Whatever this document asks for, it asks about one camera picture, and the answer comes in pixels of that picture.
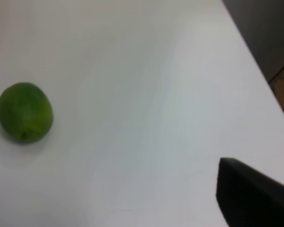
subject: lime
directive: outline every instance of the lime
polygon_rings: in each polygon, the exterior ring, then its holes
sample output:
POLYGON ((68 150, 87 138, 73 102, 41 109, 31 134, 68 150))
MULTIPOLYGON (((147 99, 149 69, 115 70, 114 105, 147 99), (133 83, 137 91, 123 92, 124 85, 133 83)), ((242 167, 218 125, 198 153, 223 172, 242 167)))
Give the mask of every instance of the lime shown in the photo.
POLYGON ((14 139, 30 143, 41 139, 53 123, 46 95, 31 83, 18 83, 0 96, 0 123, 14 139))

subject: green lime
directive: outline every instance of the green lime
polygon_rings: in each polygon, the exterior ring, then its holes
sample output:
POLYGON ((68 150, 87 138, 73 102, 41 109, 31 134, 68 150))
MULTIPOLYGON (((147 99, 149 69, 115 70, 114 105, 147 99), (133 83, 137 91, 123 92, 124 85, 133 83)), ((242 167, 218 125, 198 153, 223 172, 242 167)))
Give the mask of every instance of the green lime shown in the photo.
POLYGON ((31 83, 18 83, 0 96, 0 123, 17 141, 41 139, 53 123, 53 110, 46 95, 31 83))

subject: black plastic object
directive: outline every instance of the black plastic object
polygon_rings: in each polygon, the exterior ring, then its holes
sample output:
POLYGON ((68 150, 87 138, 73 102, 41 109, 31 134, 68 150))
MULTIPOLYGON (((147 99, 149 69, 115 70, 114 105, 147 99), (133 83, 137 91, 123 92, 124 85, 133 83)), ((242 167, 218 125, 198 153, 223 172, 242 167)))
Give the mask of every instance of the black plastic object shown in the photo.
POLYGON ((230 227, 284 227, 284 185, 233 158, 221 158, 217 201, 230 227))

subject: white surface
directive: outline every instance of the white surface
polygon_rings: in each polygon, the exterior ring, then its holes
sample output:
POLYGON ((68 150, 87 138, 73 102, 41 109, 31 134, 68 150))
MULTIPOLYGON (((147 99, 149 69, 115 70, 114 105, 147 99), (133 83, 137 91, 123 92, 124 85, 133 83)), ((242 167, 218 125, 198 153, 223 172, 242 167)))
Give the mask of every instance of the white surface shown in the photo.
POLYGON ((215 0, 0 0, 0 94, 55 122, 0 134, 0 227, 225 227, 220 157, 284 183, 284 116, 215 0))

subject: black cable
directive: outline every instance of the black cable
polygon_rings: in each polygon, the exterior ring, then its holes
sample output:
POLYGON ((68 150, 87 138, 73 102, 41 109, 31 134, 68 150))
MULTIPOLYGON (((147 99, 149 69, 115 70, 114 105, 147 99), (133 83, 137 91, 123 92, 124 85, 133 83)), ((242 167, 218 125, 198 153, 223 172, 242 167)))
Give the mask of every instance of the black cable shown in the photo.
POLYGON ((270 80, 269 80, 269 84, 271 84, 271 82, 273 82, 282 72, 284 71, 284 66, 278 71, 277 74, 274 75, 274 77, 272 77, 270 80))

